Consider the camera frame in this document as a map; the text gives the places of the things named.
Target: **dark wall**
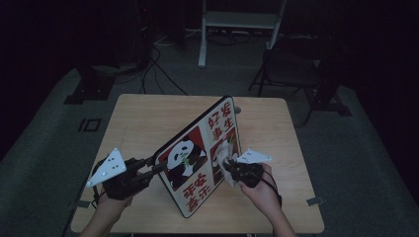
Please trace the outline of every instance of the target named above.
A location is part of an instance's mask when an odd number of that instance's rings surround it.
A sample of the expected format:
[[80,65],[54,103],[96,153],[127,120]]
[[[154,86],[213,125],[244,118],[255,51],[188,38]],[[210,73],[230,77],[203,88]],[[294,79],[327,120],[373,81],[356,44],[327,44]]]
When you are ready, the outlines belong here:
[[418,1],[356,1],[341,37],[356,90],[406,186],[419,203]]
[[83,57],[115,64],[96,1],[0,1],[0,159]]

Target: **wooden table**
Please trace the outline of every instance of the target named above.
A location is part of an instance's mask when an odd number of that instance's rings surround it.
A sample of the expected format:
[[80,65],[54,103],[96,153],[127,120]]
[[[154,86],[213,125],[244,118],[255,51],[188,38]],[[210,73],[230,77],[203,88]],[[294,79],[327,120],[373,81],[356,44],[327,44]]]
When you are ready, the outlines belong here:
[[[220,97],[121,95],[109,122],[96,161],[118,147],[125,159],[147,158],[196,119]],[[324,229],[315,194],[302,158],[287,104],[282,99],[234,98],[242,151],[251,148],[273,156],[275,180],[283,209],[296,233]],[[85,189],[81,200],[92,200]],[[94,208],[78,207],[71,222],[81,230]],[[238,187],[226,182],[190,218],[184,218],[158,177],[135,196],[112,232],[125,233],[272,233],[272,226]]]

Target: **wire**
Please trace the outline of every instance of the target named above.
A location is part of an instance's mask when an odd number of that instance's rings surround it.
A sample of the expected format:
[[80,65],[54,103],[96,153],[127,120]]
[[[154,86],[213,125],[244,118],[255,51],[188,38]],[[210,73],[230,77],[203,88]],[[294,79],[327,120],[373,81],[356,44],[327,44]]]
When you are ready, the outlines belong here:
[[160,84],[158,83],[158,81],[157,81],[157,75],[156,75],[156,73],[155,73],[155,68],[154,68],[154,66],[157,66],[157,68],[158,69],[160,69],[160,71],[166,76],[166,78],[175,86],[175,87],[177,87],[184,95],[186,95],[186,96],[188,96],[188,93],[186,93],[178,84],[176,84],[176,82],[174,82],[173,80],[172,80],[172,78],[166,73],[166,71],[164,71],[164,69],[163,68],[161,68],[160,67],[160,65],[157,63],[157,61],[158,61],[158,59],[160,58],[160,55],[161,55],[161,52],[160,52],[160,50],[157,48],[157,47],[153,47],[153,49],[154,50],[156,50],[157,51],[157,58],[156,59],[153,59],[152,57],[150,57],[150,60],[151,60],[151,64],[148,66],[148,68],[145,70],[145,72],[142,74],[142,81],[141,81],[141,87],[139,88],[139,93],[141,93],[141,90],[144,92],[144,94],[147,94],[147,92],[146,92],[146,90],[145,90],[145,78],[146,78],[146,76],[147,76],[147,74],[148,74],[148,71],[151,69],[151,68],[153,68],[153,70],[154,70],[154,78],[155,78],[155,81],[156,81],[156,83],[157,83],[157,86],[158,86],[158,88],[160,89],[160,91],[163,93],[163,94],[165,94],[164,93],[164,91],[163,91],[163,89],[161,88],[161,86],[160,86]]

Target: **chair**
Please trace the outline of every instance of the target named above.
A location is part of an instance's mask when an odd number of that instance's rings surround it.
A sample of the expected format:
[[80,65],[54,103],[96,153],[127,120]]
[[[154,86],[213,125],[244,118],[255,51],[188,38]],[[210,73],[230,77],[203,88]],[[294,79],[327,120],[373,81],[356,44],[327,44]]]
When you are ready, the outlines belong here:
[[[342,68],[341,46],[331,38],[282,37],[271,49],[265,50],[263,63],[249,90],[259,85],[258,97],[261,97],[264,86],[296,87],[293,94],[303,89],[310,107],[304,121],[294,125],[301,127],[314,110],[330,111],[329,102],[340,84],[337,75]],[[348,111],[346,107],[339,110]]]

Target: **panda poster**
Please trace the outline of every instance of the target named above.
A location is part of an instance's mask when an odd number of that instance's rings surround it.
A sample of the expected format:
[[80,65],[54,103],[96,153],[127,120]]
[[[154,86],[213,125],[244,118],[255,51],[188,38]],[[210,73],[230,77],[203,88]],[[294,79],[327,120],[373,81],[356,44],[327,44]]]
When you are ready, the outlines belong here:
[[192,216],[224,180],[222,160],[240,152],[233,99],[228,96],[156,152],[156,164],[167,162],[160,178],[184,217]]

